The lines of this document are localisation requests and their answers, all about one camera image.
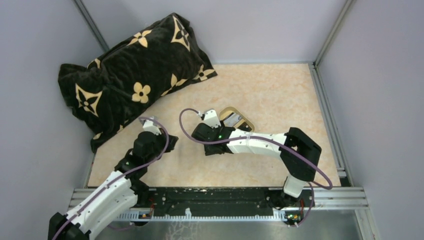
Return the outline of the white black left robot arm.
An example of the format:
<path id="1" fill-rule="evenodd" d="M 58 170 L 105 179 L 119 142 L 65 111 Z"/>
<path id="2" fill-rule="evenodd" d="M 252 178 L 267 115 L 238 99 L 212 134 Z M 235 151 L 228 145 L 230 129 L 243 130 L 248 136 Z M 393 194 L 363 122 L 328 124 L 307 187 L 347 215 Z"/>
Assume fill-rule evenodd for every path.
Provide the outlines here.
<path id="1" fill-rule="evenodd" d="M 67 213 L 49 220 L 49 240 L 94 240 L 120 214 L 149 202 L 149 186 L 140 181 L 147 167 L 171 152 L 178 137 L 160 130 L 141 132 L 107 179 Z"/>

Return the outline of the aluminium right side rail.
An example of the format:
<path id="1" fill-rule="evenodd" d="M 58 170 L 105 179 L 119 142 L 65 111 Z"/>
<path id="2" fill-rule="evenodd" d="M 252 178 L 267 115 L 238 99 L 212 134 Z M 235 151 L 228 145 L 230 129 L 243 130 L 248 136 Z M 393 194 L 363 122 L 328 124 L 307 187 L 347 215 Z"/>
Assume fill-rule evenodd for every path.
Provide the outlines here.
<path id="1" fill-rule="evenodd" d="M 338 177 L 343 187 L 351 187 L 353 184 L 350 176 L 349 164 L 347 162 L 344 146 L 340 139 L 338 126 L 334 118 L 332 107 L 319 71 L 319 67 L 315 62 L 310 62 L 308 67 L 318 98 L 318 104 L 321 109 L 331 151 L 334 156 Z"/>

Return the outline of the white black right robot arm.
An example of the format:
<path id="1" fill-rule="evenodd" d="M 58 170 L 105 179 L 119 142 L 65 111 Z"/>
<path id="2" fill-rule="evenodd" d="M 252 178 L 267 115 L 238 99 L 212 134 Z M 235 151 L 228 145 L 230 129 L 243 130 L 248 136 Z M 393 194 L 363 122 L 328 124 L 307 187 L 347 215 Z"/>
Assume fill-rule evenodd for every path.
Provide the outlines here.
<path id="1" fill-rule="evenodd" d="M 205 155 L 249 153 L 282 160 L 288 176 L 282 196 L 298 199 L 303 187 L 315 179 L 322 148 L 297 127 L 286 133 L 265 134 L 234 127 L 200 123 L 191 137 L 205 146 Z"/>

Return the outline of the beige oval card holder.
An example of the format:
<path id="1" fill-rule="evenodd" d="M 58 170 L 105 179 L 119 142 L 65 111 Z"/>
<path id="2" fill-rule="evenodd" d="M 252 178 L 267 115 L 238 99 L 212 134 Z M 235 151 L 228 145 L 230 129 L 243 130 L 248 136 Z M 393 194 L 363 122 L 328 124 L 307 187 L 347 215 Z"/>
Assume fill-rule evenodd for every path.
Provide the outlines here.
<path id="1" fill-rule="evenodd" d="M 245 132 L 253 132 L 255 125 L 237 108 L 227 106 L 219 112 L 219 119 L 226 127 L 233 127 Z"/>

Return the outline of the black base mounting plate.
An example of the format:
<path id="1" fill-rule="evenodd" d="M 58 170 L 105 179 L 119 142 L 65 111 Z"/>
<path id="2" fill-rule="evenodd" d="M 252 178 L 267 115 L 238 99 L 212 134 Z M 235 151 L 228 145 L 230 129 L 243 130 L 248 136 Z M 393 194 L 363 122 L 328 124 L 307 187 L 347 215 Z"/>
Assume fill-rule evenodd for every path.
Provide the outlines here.
<path id="1" fill-rule="evenodd" d="M 302 190 L 293 199 L 281 187 L 156 187 L 149 189 L 149 202 L 135 205 L 149 217 L 184 217 L 205 220 L 277 218 L 298 223 L 315 206 L 313 191 Z"/>

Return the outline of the black floral pillow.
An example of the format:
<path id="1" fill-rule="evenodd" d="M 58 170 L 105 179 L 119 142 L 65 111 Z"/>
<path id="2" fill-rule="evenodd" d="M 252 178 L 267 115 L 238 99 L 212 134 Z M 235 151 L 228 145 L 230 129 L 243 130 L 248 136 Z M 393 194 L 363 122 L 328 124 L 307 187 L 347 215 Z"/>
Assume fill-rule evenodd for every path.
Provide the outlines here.
<path id="1" fill-rule="evenodd" d="M 57 82 L 72 114 L 92 130 L 96 152 L 159 98 L 216 76 L 190 22 L 173 12 L 87 66 L 62 64 Z"/>

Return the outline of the aluminium frame rail front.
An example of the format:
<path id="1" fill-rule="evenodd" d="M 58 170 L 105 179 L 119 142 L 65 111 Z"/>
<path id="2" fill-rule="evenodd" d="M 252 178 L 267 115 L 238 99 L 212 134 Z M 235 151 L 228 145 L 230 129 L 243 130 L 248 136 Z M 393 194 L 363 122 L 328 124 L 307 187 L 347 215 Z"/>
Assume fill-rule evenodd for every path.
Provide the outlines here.
<path id="1" fill-rule="evenodd" d="M 312 211 L 366 210 L 359 187 L 305 187 L 298 199 L 281 187 L 143 187 L 137 203 L 119 210 L 130 222 L 283 222 L 295 226 Z"/>

